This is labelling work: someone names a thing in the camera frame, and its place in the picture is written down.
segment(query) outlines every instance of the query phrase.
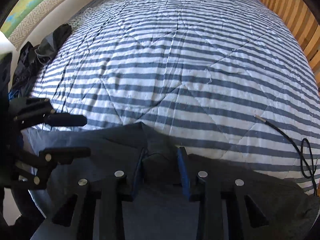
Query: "black drawstring cord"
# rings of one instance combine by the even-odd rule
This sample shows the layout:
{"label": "black drawstring cord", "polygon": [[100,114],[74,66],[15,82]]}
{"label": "black drawstring cord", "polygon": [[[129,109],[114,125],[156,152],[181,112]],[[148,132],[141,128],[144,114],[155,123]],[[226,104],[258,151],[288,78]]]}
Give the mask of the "black drawstring cord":
{"label": "black drawstring cord", "polygon": [[[295,144],[295,142],[289,137],[287,136],[284,132],[282,132],[278,127],[276,127],[275,125],[273,125],[272,123],[268,122],[267,120],[263,119],[261,116],[259,115],[254,115],[255,118],[259,119],[260,121],[264,122],[266,125],[272,127],[273,129],[275,129],[276,131],[278,131],[279,133],[281,133],[292,145],[293,147],[296,149],[297,153],[299,154],[300,156],[300,168],[301,168],[301,172],[303,174],[303,176],[306,178],[306,179],[311,179],[312,180],[312,185],[313,185],[313,189],[314,189],[314,192],[313,192],[313,195],[315,196],[317,194],[317,184],[316,184],[316,181],[315,181],[315,173],[316,173],[316,170],[317,170],[317,163],[316,163],[316,166],[314,166],[314,163],[313,163],[313,156],[312,156],[312,152],[311,152],[311,146],[310,146],[310,143],[308,141],[307,138],[304,138],[302,141],[301,141],[301,147],[300,147],[300,150],[298,149],[297,145]],[[312,165],[312,170],[309,166],[309,164],[307,163],[306,159],[304,158],[303,156],[303,145],[304,143],[307,143],[308,147],[309,147],[309,152],[310,152],[310,156],[311,156],[311,165]],[[305,173],[304,173],[304,170],[303,170],[303,163],[305,163],[308,171],[310,172],[310,176],[307,176]]]}

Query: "striped wooden panel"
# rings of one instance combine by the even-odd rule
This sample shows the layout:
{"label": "striped wooden panel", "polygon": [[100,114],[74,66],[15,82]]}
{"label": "striped wooden panel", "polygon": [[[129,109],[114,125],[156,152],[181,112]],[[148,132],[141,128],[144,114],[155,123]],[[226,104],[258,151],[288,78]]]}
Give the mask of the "striped wooden panel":
{"label": "striped wooden panel", "polygon": [[303,0],[260,0],[287,25],[298,41],[320,87],[320,26]]}

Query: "blue and white striped fabric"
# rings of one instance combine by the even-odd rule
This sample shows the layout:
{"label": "blue and white striped fabric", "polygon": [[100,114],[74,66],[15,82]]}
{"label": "blue and white striped fabric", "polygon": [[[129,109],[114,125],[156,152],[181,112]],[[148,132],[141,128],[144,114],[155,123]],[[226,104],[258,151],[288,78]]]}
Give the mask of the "blue and white striped fabric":
{"label": "blue and white striped fabric", "polygon": [[[320,155],[313,73],[284,23],[258,0],[94,0],[68,23],[73,33],[39,74],[33,97],[85,115],[86,130],[142,121],[188,153],[313,192],[292,145],[254,118],[298,145],[308,138]],[[315,177],[318,184],[320,170]]]}

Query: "metal rivet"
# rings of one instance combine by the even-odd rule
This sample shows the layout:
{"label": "metal rivet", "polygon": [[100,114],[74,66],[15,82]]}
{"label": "metal rivet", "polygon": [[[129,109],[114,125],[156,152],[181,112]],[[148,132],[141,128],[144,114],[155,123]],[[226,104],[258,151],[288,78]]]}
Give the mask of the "metal rivet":
{"label": "metal rivet", "polygon": [[206,171],[199,171],[199,172],[198,172],[198,176],[199,176],[200,178],[205,178],[205,177],[208,176],[208,173],[207,173]]}
{"label": "metal rivet", "polygon": [[88,183],[88,181],[87,181],[86,179],[81,179],[81,180],[78,181],[78,184],[79,184],[80,186],[84,186],[84,185],[86,185],[87,183]]}
{"label": "metal rivet", "polygon": [[48,153],[48,154],[45,155],[45,160],[46,160],[47,162],[51,161],[51,154],[50,154],[50,153]]}
{"label": "metal rivet", "polygon": [[235,184],[236,184],[237,186],[243,186],[243,185],[244,185],[244,181],[243,181],[242,179],[236,179],[236,180],[235,180]]}
{"label": "metal rivet", "polygon": [[115,176],[116,176],[117,178],[122,177],[123,175],[124,175],[124,172],[123,172],[123,171],[116,171],[116,172],[115,172]]}
{"label": "metal rivet", "polygon": [[33,182],[34,182],[36,185],[39,185],[39,183],[40,183],[39,177],[35,176],[35,177],[33,178]]}

